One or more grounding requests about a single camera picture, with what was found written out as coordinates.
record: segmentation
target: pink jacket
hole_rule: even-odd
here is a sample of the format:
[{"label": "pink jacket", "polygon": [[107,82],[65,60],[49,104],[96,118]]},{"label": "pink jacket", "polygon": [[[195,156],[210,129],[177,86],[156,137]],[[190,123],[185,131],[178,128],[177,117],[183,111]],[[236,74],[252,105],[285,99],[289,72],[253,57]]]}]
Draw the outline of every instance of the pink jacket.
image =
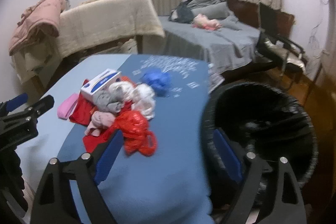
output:
[{"label": "pink jacket", "polygon": [[9,42],[9,55],[38,43],[41,35],[59,36],[59,15],[64,9],[64,0],[40,0],[27,8]]}]

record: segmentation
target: black trash bag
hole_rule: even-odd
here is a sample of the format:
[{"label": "black trash bag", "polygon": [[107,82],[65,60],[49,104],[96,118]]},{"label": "black trash bag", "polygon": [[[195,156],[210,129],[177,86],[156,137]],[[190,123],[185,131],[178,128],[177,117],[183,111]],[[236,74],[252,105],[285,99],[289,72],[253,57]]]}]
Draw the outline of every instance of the black trash bag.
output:
[{"label": "black trash bag", "polygon": [[[301,188],[317,164],[318,147],[310,117],[295,98],[269,85],[232,83],[211,94],[201,125],[210,183],[213,175],[226,171],[213,145],[217,128],[246,153],[256,153],[272,168],[277,169],[278,159],[286,157]],[[232,181],[225,185],[235,187]],[[266,179],[261,181],[259,193],[265,189]]]}]

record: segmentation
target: gray bedsheet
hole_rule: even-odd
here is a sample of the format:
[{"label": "gray bedsheet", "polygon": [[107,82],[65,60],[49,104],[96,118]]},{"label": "gray bedsheet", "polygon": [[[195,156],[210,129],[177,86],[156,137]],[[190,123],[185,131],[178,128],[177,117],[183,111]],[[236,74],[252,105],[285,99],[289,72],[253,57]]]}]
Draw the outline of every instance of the gray bedsheet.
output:
[{"label": "gray bedsheet", "polygon": [[144,54],[204,60],[213,63],[219,73],[255,61],[255,45],[260,32],[246,24],[236,23],[241,30],[221,28],[209,31],[168,21],[168,17],[160,17],[160,21],[166,37],[144,37]]}]

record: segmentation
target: tissue box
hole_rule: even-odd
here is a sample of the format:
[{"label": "tissue box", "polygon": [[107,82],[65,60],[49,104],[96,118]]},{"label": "tissue box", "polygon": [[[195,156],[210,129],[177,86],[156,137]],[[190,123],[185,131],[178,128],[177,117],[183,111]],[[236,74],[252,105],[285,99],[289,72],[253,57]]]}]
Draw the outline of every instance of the tissue box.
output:
[{"label": "tissue box", "polygon": [[82,86],[81,93],[86,100],[93,103],[93,96],[96,92],[107,90],[112,83],[120,81],[120,77],[121,71],[107,69]]}]

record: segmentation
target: wooden headboard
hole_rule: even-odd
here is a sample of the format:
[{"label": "wooden headboard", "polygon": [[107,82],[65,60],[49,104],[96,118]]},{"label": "wooden headboard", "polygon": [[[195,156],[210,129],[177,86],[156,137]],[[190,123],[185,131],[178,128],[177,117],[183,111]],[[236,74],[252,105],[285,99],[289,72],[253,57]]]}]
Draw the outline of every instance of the wooden headboard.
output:
[{"label": "wooden headboard", "polygon": [[[227,5],[231,11],[235,13],[240,22],[250,25],[254,28],[259,27],[258,21],[258,4],[242,0],[226,0]],[[294,24],[295,16],[276,11],[278,33],[283,37],[289,37],[292,26]]]}]

